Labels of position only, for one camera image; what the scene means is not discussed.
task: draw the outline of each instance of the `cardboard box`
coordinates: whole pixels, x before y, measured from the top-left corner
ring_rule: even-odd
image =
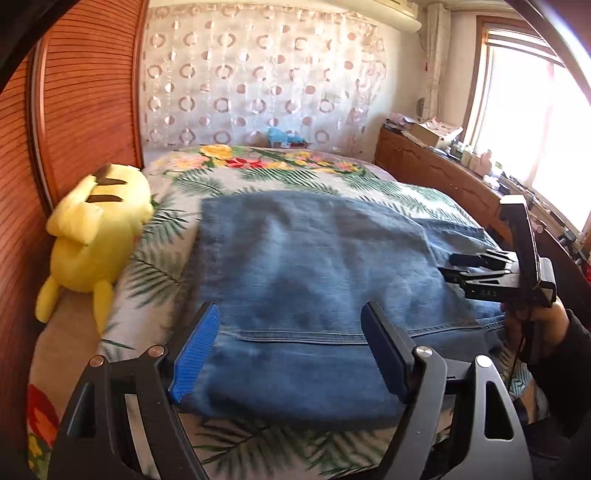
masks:
[[[453,127],[433,119],[423,124],[413,124],[409,133],[428,147],[443,150],[462,133],[462,127]]]

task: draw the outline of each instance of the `curtain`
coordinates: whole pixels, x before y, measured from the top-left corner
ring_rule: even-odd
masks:
[[[375,25],[302,8],[190,4],[151,8],[146,29],[145,148],[265,145],[277,127],[317,150],[361,151],[386,73]]]
[[[427,85],[421,122],[439,115],[439,89],[447,65],[451,24],[452,14],[443,4],[427,7]]]

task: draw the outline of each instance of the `yellow plush toy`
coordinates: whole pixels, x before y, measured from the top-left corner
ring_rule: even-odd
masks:
[[[83,178],[47,221],[47,231],[57,239],[50,276],[37,297],[37,319],[49,321],[61,287],[93,293],[96,326],[102,333],[111,310],[112,284],[152,213],[150,186],[137,168],[107,164]]]

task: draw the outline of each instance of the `person's hand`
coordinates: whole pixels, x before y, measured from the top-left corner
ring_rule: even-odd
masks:
[[[501,304],[501,310],[505,312],[505,330],[509,339],[509,347],[513,353],[517,352],[522,335],[521,323],[528,319],[530,309],[530,320],[543,325],[542,354],[550,356],[554,348],[562,342],[566,336],[566,330],[569,328],[569,317],[558,298],[551,308]]]

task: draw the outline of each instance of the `air conditioner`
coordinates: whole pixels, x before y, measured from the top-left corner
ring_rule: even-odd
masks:
[[[326,0],[337,7],[346,8],[372,20],[405,32],[421,28],[417,21],[418,5],[408,0]]]

